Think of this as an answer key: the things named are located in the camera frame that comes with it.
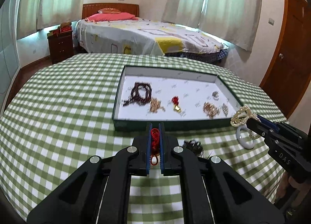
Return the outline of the right hand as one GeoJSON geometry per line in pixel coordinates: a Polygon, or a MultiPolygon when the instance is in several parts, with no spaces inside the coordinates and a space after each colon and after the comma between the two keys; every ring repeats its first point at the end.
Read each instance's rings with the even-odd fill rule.
{"type": "Polygon", "coordinates": [[[288,218],[295,218],[310,207],[310,180],[298,183],[285,171],[277,188],[274,205],[288,218]]]}

